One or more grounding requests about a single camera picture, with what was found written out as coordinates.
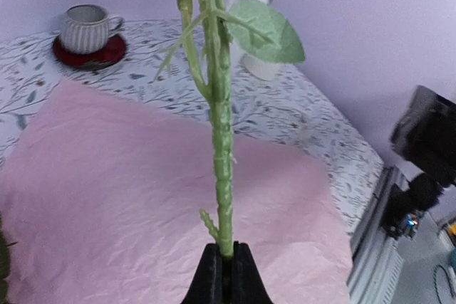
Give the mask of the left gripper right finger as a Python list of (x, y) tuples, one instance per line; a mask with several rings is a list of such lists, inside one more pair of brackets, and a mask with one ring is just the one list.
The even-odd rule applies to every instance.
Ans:
[(234, 242), (231, 266), (233, 304), (273, 304), (247, 243)]

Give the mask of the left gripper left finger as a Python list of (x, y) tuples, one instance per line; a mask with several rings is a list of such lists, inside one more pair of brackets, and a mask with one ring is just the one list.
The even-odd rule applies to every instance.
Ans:
[(222, 257), (219, 246), (205, 246), (181, 304), (222, 304)]

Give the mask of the purple pink wrapping paper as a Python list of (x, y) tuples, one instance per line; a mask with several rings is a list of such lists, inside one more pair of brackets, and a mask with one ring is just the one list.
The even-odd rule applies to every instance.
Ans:
[[(62, 81), (1, 173), (13, 303), (179, 303), (217, 213), (210, 126)], [(274, 303), (347, 303), (352, 269), (326, 169), (234, 138), (236, 239)]]

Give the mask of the blue hydrangea flower stem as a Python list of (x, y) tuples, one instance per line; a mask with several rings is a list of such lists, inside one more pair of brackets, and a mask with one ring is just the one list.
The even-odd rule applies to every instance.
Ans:
[(16, 242), (9, 243), (6, 240), (3, 231), (0, 231), (0, 279), (1, 279), (1, 304), (9, 303), (8, 291), (9, 284), (7, 278), (11, 272), (11, 252), (10, 248), (15, 245)]

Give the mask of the peach pink rose stem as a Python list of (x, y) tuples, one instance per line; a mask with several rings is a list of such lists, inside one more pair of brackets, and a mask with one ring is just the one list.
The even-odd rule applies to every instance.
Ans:
[(295, 64), (305, 59), (304, 48), (293, 26), (278, 11), (257, 0), (177, 0), (182, 34), (168, 49), (173, 57), (185, 51), (197, 90), (209, 105), (212, 124), (217, 220), (206, 211), (200, 216), (219, 246), (222, 257), (234, 255), (232, 73), (230, 45), (269, 63)]

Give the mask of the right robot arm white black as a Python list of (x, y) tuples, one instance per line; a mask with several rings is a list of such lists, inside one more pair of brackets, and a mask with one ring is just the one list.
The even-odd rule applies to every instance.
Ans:
[(421, 173), (408, 189), (393, 192), (384, 222), (395, 225), (414, 211), (439, 203), (455, 184), (455, 103), (419, 85), (390, 137), (392, 150)]

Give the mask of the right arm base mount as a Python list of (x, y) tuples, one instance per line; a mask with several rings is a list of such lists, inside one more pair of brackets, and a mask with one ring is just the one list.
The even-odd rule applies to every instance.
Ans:
[(384, 219), (383, 228), (385, 229), (387, 236), (396, 241), (402, 237), (413, 240), (418, 232), (420, 220), (424, 216), (424, 211), (414, 211), (407, 213), (401, 219)]

